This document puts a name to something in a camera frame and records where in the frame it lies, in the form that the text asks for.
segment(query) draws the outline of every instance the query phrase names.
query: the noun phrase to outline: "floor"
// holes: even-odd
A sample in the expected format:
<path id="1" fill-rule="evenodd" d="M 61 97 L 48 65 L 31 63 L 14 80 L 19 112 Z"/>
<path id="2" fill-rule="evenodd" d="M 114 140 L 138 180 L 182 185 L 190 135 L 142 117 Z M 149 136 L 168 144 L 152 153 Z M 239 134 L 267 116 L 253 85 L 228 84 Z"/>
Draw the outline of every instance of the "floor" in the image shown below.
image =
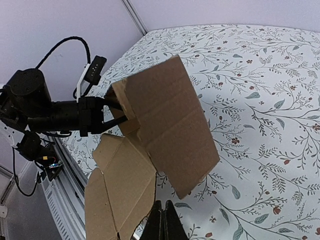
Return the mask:
<path id="1" fill-rule="evenodd" d="M 20 180 L 23 191 L 28 193 L 33 188 L 36 171 L 36 166 L 31 165 Z M 14 188 L 5 205 L 8 207 L 6 240 L 61 240 L 40 186 L 31 197 Z"/>

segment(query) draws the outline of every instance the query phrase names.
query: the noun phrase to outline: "white wall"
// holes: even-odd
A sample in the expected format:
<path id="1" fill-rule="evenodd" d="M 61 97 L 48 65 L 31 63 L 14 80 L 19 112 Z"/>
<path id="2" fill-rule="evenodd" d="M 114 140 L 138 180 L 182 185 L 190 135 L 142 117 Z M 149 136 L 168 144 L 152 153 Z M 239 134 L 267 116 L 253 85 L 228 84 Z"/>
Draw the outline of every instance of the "white wall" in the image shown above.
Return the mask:
<path id="1" fill-rule="evenodd" d="M 0 83 L 16 70 L 34 68 L 60 40 L 83 37 L 91 59 L 107 58 L 109 68 L 141 37 L 120 0 L 1 0 Z M 52 100 L 71 100 L 73 90 L 87 63 L 79 41 L 61 45 L 40 69 Z M 12 151 L 0 136 L 0 164 L 12 170 Z M 17 173 L 26 160 L 16 154 Z"/>
<path id="2" fill-rule="evenodd" d="M 200 24 L 255 24 L 320 32 L 319 0 L 131 0 L 149 31 Z"/>

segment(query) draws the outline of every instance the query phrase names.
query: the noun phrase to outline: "cardboard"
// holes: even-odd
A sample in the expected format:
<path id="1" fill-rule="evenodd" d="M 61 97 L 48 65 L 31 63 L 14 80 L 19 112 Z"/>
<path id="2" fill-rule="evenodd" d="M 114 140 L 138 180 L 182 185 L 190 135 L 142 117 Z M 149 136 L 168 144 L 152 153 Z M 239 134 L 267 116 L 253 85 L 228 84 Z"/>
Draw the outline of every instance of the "cardboard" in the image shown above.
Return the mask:
<path id="1" fill-rule="evenodd" d="M 112 84 L 124 137 L 103 134 L 85 188 L 88 240 L 129 240 L 155 200 L 156 171 L 184 198 L 218 163 L 200 102 L 178 56 Z"/>

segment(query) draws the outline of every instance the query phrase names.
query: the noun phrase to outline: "white sheet with leaf pattern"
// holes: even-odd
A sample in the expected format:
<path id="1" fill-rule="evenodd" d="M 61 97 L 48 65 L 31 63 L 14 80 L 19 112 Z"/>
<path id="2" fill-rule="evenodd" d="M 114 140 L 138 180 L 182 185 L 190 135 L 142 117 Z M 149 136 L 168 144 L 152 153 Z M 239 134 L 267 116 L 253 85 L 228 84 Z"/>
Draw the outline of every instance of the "white sheet with leaf pattern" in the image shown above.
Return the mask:
<path id="1" fill-rule="evenodd" d="M 253 25 L 155 30 L 90 95 L 177 54 L 221 161 L 184 200 L 159 173 L 157 198 L 172 199 L 190 240 L 319 240 L 320 34 Z M 64 140 L 87 176 L 99 138 L 75 132 Z"/>

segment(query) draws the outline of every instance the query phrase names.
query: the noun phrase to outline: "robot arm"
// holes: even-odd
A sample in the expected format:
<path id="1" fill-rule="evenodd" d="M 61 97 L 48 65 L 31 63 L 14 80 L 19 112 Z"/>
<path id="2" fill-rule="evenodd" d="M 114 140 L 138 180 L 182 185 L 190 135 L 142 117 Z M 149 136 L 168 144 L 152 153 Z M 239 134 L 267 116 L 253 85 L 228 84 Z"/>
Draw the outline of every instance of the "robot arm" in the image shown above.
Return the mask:
<path id="1" fill-rule="evenodd" d="M 124 122 L 120 117 L 104 122 L 104 106 L 121 110 L 119 104 L 94 96 L 81 96 L 83 80 L 97 85 L 106 59 L 96 56 L 77 84 L 76 100 L 52 102 L 43 73 L 37 68 L 18 70 L 0 88 L 0 134 L 24 158 L 42 165 L 49 180 L 59 172 L 62 162 L 52 144 L 42 145 L 39 134 L 59 136 L 78 130 L 81 137 L 101 134 Z"/>

